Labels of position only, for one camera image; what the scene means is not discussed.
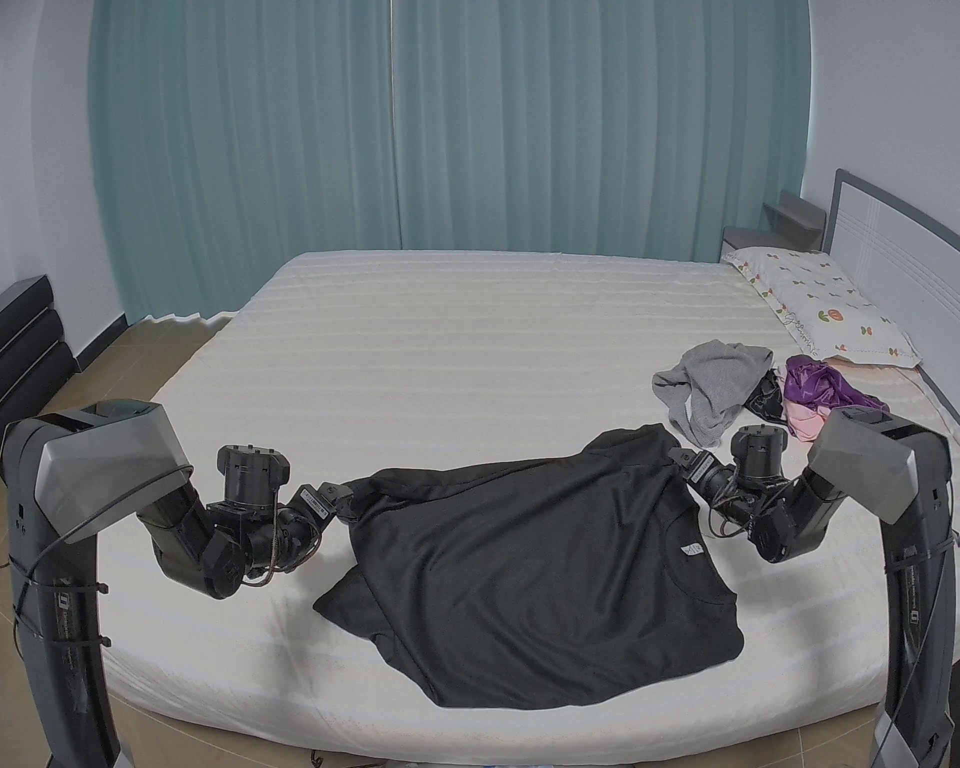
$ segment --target floor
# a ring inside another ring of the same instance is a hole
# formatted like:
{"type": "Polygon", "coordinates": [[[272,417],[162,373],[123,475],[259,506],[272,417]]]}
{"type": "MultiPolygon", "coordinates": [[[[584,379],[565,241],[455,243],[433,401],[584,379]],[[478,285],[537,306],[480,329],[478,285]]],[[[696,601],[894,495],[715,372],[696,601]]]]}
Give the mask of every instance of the floor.
{"type": "MultiPolygon", "coordinates": [[[[180,366],[228,321],[145,321],[127,330],[83,373],[67,382],[47,410],[99,399],[151,399],[180,366]]],[[[7,559],[6,490],[0,485],[0,562],[7,559]]],[[[40,768],[48,753],[23,666],[13,650],[10,580],[0,573],[0,756],[5,768],[40,768]]],[[[137,768],[310,768],[310,751],[240,733],[172,720],[111,697],[117,730],[137,768]]],[[[703,755],[645,766],[669,768],[867,768],[873,708],[755,739],[703,755]]],[[[379,762],[321,753],[324,768],[379,762]]]]}

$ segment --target purple satin garment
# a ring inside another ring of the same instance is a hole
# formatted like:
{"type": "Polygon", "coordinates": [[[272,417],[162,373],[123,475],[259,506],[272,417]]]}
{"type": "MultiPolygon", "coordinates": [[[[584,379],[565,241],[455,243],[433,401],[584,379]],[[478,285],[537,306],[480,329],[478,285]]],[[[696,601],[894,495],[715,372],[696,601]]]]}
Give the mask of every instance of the purple satin garment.
{"type": "Polygon", "coordinates": [[[840,371],[805,354],[794,355],[786,361],[783,396],[814,410],[818,405],[827,408],[861,405],[890,412],[886,403],[854,389],[840,371]]]}

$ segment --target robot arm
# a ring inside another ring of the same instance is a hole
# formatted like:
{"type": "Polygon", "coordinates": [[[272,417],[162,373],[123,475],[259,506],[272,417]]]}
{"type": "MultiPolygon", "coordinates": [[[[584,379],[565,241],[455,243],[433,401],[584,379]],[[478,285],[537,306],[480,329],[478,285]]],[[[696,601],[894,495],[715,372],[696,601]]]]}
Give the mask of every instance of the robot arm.
{"type": "Polygon", "coordinates": [[[0,448],[8,486],[14,637],[19,642],[53,768],[130,765],[113,727],[104,681],[96,534],[136,513],[169,578],[211,597],[263,586],[320,546],[351,493],[301,486],[272,450],[225,445],[217,455],[225,499],[205,506],[163,408],[99,402],[12,424],[0,448]],[[245,579],[263,577],[252,583],[245,579]]]}
{"type": "Polygon", "coordinates": [[[912,421],[854,407],[830,413],[793,481],[780,470],[785,447],[783,430],[751,426],[732,439],[732,467],[709,451],[675,448],[671,458],[771,563],[819,546],[847,496],[879,517],[890,654],[872,765],[939,766],[953,730],[946,715],[955,610],[948,442],[912,421]]]}

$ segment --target bed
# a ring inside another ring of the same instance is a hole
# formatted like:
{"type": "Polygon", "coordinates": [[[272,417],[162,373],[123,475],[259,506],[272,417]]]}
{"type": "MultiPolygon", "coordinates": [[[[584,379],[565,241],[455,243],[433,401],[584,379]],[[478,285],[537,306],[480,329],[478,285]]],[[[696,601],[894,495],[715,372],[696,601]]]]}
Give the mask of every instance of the bed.
{"type": "MultiPolygon", "coordinates": [[[[883,295],[890,276],[876,278],[876,266],[890,250],[890,232],[875,203],[892,211],[891,221],[916,218],[851,179],[838,176],[831,253],[849,256],[856,269],[844,266],[859,270],[865,294],[883,295]],[[860,195],[869,215],[861,214],[860,195]]],[[[907,225],[894,227],[895,237],[906,238],[898,248],[909,248],[938,279],[960,284],[951,272],[960,243],[925,224],[917,226],[928,236],[915,240],[903,234],[913,233],[907,225]],[[944,243],[953,248],[947,266],[937,250],[944,243]]],[[[880,296],[873,300],[884,306],[880,296]]],[[[900,301],[897,292],[887,300],[900,301]]],[[[956,324],[960,302],[941,304],[934,321],[955,312],[956,324]]],[[[895,413],[949,433],[956,464],[960,432],[930,385],[943,396],[957,380],[948,374],[958,357],[941,361],[949,349],[931,346],[955,341],[931,340],[929,322],[918,313],[906,318],[903,309],[887,311],[933,363],[928,380],[892,368],[838,367],[895,413]]],[[[798,351],[726,264],[563,253],[306,253],[281,268],[155,400],[196,465],[204,500],[223,495],[214,458],[227,443],[283,452],[292,465],[289,493],[300,483],[342,482],[391,466],[565,455],[606,429],[665,421],[653,373],[712,338],[766,346],[775,363],[798,351]]],[[[960,402],[956,394],[943,397],[960,402]]],[[[744,412],[731,431],[756,421],[744,412]]],[[[718,451],[723,460],[730,434],[718,451]]],[[[806,448],[790,442],[788,476],[803,467],[806,448]]],[[[101,578],[110,584],[101,619],[113,643],[105,652],[108,683],[144,708],[288,744],[478,764],[662,759],[879,700],[887,618],[873,516],[848,500],[824,544],[785,564],[764,562],[743,538],[707,541],[738,595],[746,638],[738,659],[586,708],[463,710],[436,707],[371,643],[311,610],[354,563],[340,522],[295,573],[215,602],[163,577],[149,535],[131,517],[101,535],[101,578]]]]}

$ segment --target pink cloth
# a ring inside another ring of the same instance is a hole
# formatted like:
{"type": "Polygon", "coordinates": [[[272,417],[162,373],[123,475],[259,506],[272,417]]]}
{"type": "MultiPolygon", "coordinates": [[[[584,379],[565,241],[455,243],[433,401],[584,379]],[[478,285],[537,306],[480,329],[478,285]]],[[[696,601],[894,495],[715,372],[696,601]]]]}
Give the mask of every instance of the pink cloth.
{"type": "Polygon", "coordinates": [[[827,423],[830,409],[826,405],[818,405],[817,410],[813,411],[805,405],[785,399],[783,413],[797,440],[802,443],[813,443],[820,434],[820,430],[824,428],[824,424],[827,423]]]}

